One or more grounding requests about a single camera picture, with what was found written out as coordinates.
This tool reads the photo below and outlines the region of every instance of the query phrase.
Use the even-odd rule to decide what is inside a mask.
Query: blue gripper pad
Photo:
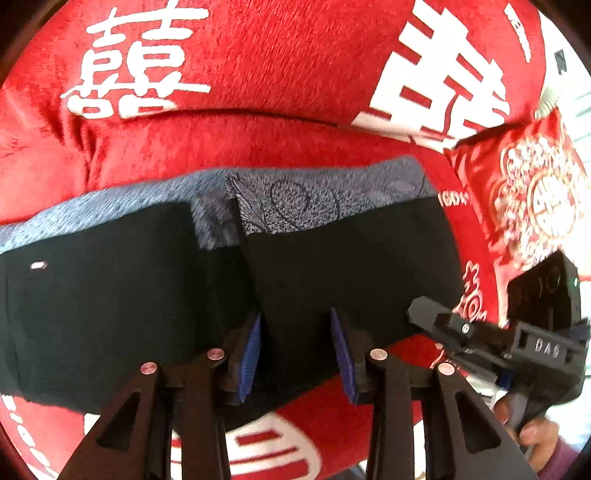
[[[359,392],[355,385],[355,364],[347,342],[343,326],[335,308],[330,310],[330,332],[335,345],[336,359],[339,364],[340,377],[343,381],[343,389],[352,404],[356,404]]]
[[[240,377],[238,381],[238,398],[244,402],[252,390],[252,383],[255,378],[256,365],[261,356],[261,314],[256,316],[252,330],[248,336],[244,355],[240,361]]]

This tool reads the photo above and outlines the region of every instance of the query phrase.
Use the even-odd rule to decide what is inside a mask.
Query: white chinese character
[[[496,62],[487,62],[476,51],[467,40],[467,28],[449,10],[445,9],[440,15],[424,0],[416,0],[413,14],[433,30],[433,36],[429,38],[410,23],[402,30],[400,42],[418,53],[421,59],[415,65],[392,53],[369,104],[371,108],[390,114],[390,120],[362,112],[353,124],[401,140],[409,141],[412,137],[416,143],[439,151],[476,132],[464,125],[465,121],[487,128],[502,124],[504,117],[493,110],[508,115],[509,104],[503,100],[506,94],[501,80],[503,72]],[[461,64],[460,56],[482,80]],[[445,85],[448,77],[464,87],[472,98],[468,100],[457,95],[453,88]],[[419,104],[405,98],[404,90],[412,90],[424,102]],[[454,97],[446,132],[446,111]],[[424,128],[440,134],[434,140]]]
[[[95,63],[96,60],[109,59],[107,63]],[[117,70],[123,63],[123,56],[119,50],[108,50],[100,53],[95,53],[94,50],[89,50],[82,57],[82,72],[80,80],[82,85],[77,89],[80,95],[88,97],[93,90],[96,90],[99,98],[103,98],[109,91],[111,91],[119,78],[118,73],[110,75],[102,84],[95,85],[95,73],[108,72],[110,70]]]
[[[68,98],[67,107],[70,112],[88,120],[109,118],[114,113],[113,105],[106,98],[80,98],[78,95],[72,95]],[[85,108],[98,109],[98,111],[85,112]]]
[[[207,18],[209,13],[204,8],[177,8],[178,0],[169,0],[165,8],[150,12],[140,12],[122,17],[116,17],[117,8],[111,10],[111,14],[104,22],[91,25],[86,29],[90,34],[103,32],[103,36],[94,41],[94,47],[106,47],[121,43],[125,40],[122,33],[112,33],[112,29],[119,25],[161,21],[160,27],[148,30],[143,33],[142,38],[146,40],[182,40],[189,38],[193,31],[188,28],[173,28],[172,20],[202,20]],[[146,58],[146,56],[164,55],[165,58]],[[61,98],[66,98],[74,92],[80,95],[73,95],[68,99],[67,107],[76,115],[84,116],[87,119],[107,118],[113,115],[113,107],[109,100],[104,99],[112,90],[133,90],[135,95],[123,95],[119,101],[119,108],[122,118],[131,116],[149,115],[150,112],[141,112],[140,108],[160,108],[159,111],[174,110],[176,105],[169,100],[163,100],[170,96],[175,90],[184,92],[209,93],[211,87],[200,83],[181,83],[182,73],[174,71],[164,76],[160,81],[150,81],[146,70],[150,68],[178,68],[185,61],[185,53],[179,45],[157,45],[144,46],[142,42],[135,41],[129,48],[126,65],[129,73],[134,78],[133,83],[117,83],[119,73],[116,72],[122,63],[123,55],[119,50],[107,50],[96,53],[88,50],[82,58],[80,79],[81,85],[77,85]],[[95,83],[95,73],[115,72],[108,76],[102,83]],[[139,97],[145,96],[150,89],[154,89],[159,99]],[[96,91],[98,99],[87,98],[93,91]]]
[[[146,55],[164,54],[167,59],[147,59]],[[142,42],[132,43],[127,52],[127,69],[134,78],[134,91],[136,95],[144,96],[150,88],[150,79],[145,74],[146,69],[152,67],[180,67],[184,63],[184,51],[178,45],[160,45],[157,47],[144,47]],[[155,87],[158,96],[163,98],[179,88],[180,72],[172,72],[166,75]]]
[[[123,95],[119,99],[119,116],[121,118],[134,118],[136,116],[169,112],[175,110],[176,107],[174,102],[163,98],[140,98],[135,95]],[[140,108],[150,108],[150,110],[140,112]]]
[[[107,20],[91,25],[86,29],[89,34],[104,32],[101,38],[98,38],[92,44],[93,47],[107,47],[117,45],[125,40],[123,33],[112,34],[111,30],[119,25],[129,23],[151,22],[160,20],[162,23],[159,28],[148,30],[143,33],[145,40],[185,40],[193,35],[193,30],[189,28],[173,28],[172,20],[203,20],[209,16],[205,8],[177,8],[178,0],[168,0],[165,8],[152,10],[151,12],[139,12],[131,15],[116,17],[117,7],[111,10]]]

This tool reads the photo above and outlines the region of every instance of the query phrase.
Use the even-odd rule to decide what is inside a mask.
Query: red pillow
[[[557,249],[591,278],[591,185],[558,109],[449,152],[493,256],[501,316],[506,284]]]

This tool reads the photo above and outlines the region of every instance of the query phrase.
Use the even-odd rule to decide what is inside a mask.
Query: white pattern
[[[272,430],[279,438],[254,443],[252,445],[239,445],[237,438]],[[228,444],[228,459],[232,475],[244,475],[246,473],[261,472],[292,462],[305,460],[308,464],[308,474],[300,477],[302,480],[313,480],[320,472],[322,460],[314,443],[292,423],[275,413],[268,413],[264,417],[233,430],[226,435]],[[296,450],[286,455],[269,459],[256,460],[256,457],[279,453],[295,447]],[[253,459],[252,462],[234,463],[237,460]]]
[[[505,118],[493,111],[510,113],[501,80],[503,72],[497,63],[494,60],[489,63],[471,45],[467,40],[468,29],[448,9],[440,15],[424,0],[416,0],[413,14],[433,30],[433,36],[429,38],[410,23],[402,30],[400,42],[421,59],[415,65],[392,52],[369,104],[375,110],[390,114],[390,120],[361,112],[353,125],[400,140],[411,141],[412,138],[420,145],[443,151],[443,148],[452,148],[457,140],[476,133],[464,124],[465,121],[486,128],[504,123]],[[482,80],[459,63],[459,56],[482,76]],[[455,90],[444,83],[448,77],[464,87],[472,98],[457,96]],[[430,101],[430,106],[403,98],[405,87]],[[445,131],[446,111],[454,98],[450,125]],[[440,135],[433,138],[433,134],[423,131],[424,127]]]
[[[466,263],[462,280],[464,281],[464,295],[460,303],[453,309],[462,318],[473,322],[475,320],[486,320],[488,312],[484,309],[484,297],[480,289],[480,264]]]
[[[145,40],[184,40],[189,38],[193,31],[188,28],[174,28],[172,20],[203,20],[209,16],[204,8],[177,8],[178,0],[168,0],[165,8],[158,10],[139,12],[130,15],[116,16],[117,8],[113,8],[107,20],[91,25],[86,29],[89,34],[103,32],[103,36],[96,39],[94,48],[117,45],[125,41],[123,33],[113,33],[112,29],[125,24],[140,23],[160,20],[159,28],[142,33]],[[159,58],[146,58],[146,56],[159,55]],[[139,40],[134,41],[126,54],[125,64],[129,73],[134,78],[132,83],[118,83],[119,73],[116,72],[123,65],[123,54],[120,50],[112,49],[96,52],[88,50],[82,58],[80,80],[77,85],[61,98],[66,98],[74,92],[80,95],[72,95],[68,98],[67,107],[70,112],[86,119],[109,118],[115,111],[111,100],[105,96],[113,90],[133,90],[134,95],[124,95],[119,100],[119,115],[121,118],[150,115],[155,112],[170,111],[176,109],[176,104],[165,100],[175,91],[209,93],[211,87],[201,83],[182,83],[182,74],[175,70],[164,76],[160,81],[154,82],[147,75],[148,69],[154,68],[178,68],[185,62],[185,53],[180,45],[156,45],[145,46]],[[114,72],[103,82],[95,83],[95,74],[99,72]],[[158,98],[143,98],[150,89],[154,89]],[[92,92],[96,92],[98,98],[89,98]],[[151,108],[150,111],[140,112],[141,108]]]

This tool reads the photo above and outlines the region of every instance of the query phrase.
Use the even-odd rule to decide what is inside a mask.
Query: red fabric
[[[497,133],[449,155],[482,225],[504,315],[508,282],[557,248],[591,278],[591,186],[558,109]]]
[[[111,31],[125,35],[120,43],[121,36],[92,45],[103,37],[91,26],[108,19],[113,7],[118,7],[111,15],[116,19],[167,5],[203,8],[207,15],[200,11],[201,20],[172,20],[173,28],[189,30],[168,32],[164,40],[145,37],[161,21],[127,22]],[[70,0],[35,36],[0,90],[0,222],[30,218],[92,190],[204,168],[367,166],[409,154],[422,163],[440,192],[466,267],[458,311],[470,319],[496,321],[495,273],[470,204],[472,195],[446,158],[336,126],[376,129],[441,151],[441,141],[450,137],[464,138],[503,121],[528,122],[541,93],[545,52],[537,10],[527,0],[511,5],[514,13],[508,15],[506,0],[129,0],[119,5],[113,0]],[[195,18],[198,13],[184,15]],[[426,25],[432,21],[437,28]],[[464,30],[469,45],[458,46]],[[413,41],[405,36],[408,32]],[[428,44],[422,54],[413,50],[417,39]],[[160,59],[168,66],[149,67],[143,77],[144,57],[136,55],[142,46],[164,46],[143,53],[157,53],[146,60]],[[89,66],[82,65],[91,50],[109,58],[96,60],[90,69],[108,71],[91,71],[88,77]],[[447,63],[438,63],[441,58]],[[388,76],[393,60],[400,88],[385,95],[383,85],[388,90],[395,83]],[[144,79],[163,88],[162,80],[174,72],[181,84],[207,85],[209,92],[179,90],[187,88],[182,85],[171,92],[142,92],[138,86]],[[133,85],[97,90],[115,73],[118,78],[110,77],[111,86]],[[60,97],[85,78],[95,89]],[[146,99],[160,107],[134,111],[130,106]],[[95,107],[82,108],[85,102]],[[162,109],[177,111],[141,116]],[[408,112],[408,119],[400,120],[399,112]],[[433,342],[421,336],[392,351],[424,366],[439,355]],[[21,399],[4,400],[0,421],[23,457],[49,475],[59,472],[83,436],[82,416]],[[285,451],[296,445],[301,455],[276,465],[267,457],[253,461],[237,477],[325,478],[367,456],[371,408],[352,407],[338,379],[268,416],[261,423],[263,432],[265,422],[270,422],[273,437],[295,439],[286,441]],[[31,439],[34,446],[27,444]],[[265,448],[257,444],[258,453],[251,457],[261,459]]]

